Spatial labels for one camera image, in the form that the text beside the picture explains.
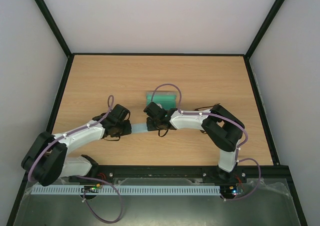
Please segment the light blue cleaning cloth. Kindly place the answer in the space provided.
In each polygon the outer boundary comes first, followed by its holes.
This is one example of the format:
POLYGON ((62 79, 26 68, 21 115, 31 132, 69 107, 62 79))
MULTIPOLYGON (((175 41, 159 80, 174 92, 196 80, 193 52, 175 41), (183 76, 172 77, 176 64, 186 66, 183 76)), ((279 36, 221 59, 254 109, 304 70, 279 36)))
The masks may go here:
POLYGON ((148 132, 148 127, 146 123, 137 123, 131 125, 132 134, 146 133, 148 132))

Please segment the grey felt glasses case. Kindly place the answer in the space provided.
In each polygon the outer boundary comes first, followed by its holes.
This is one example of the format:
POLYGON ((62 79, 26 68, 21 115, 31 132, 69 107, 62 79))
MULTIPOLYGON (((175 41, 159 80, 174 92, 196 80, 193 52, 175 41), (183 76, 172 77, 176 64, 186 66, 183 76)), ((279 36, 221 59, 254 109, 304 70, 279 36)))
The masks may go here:
POLYGON ((176 108, 177 93, 173 91, 156 91, 153 102, 160 104, 165 110, 176 108))

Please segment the black round sunglasses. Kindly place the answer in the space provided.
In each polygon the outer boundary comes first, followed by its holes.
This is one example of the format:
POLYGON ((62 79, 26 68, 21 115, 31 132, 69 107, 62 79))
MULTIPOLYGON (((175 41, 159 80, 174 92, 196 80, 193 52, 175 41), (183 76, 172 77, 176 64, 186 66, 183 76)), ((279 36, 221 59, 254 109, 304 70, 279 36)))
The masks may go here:
POLYGON ((220 105, 220 103, 211 105, 211 106, 203 106, 203 107, 199 107, 199 108, 195 108, 195 111, 201 111, 201 110, 206 110, 206 109, 211 109, 212 107, 216 106, 216 105, 220 105))

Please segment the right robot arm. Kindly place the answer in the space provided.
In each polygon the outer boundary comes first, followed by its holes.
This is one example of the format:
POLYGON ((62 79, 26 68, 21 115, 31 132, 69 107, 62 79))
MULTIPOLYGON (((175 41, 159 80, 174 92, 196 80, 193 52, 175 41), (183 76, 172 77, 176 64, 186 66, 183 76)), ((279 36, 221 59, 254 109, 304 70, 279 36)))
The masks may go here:
POLYGON ((219 161, 213 170, 212 178, 221 182, 231 181, 235 177, 235 167, 241 147, 240 140, 248 140, 245 126, 220 104, 211 109, 183 111, 177 108, 166 110, 151 102, 145 109, 148 131, 196 129, 204 132, 220 150, 219 161))

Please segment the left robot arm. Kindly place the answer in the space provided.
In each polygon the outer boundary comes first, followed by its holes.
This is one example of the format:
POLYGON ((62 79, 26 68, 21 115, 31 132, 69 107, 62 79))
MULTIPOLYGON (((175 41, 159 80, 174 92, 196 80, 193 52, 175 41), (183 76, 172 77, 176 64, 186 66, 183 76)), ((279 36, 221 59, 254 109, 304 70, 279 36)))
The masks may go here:
POLYGON ((131 134, 130 111, 117 104, 87 124, 59 134, 42 132, 35 139, 21 162, 30 182, 51 185, 58 178, 70 176, 94 177, 98 163, 87 155, 69 157, 69 154, 93 141, 106 137, 118 141, 131 134))

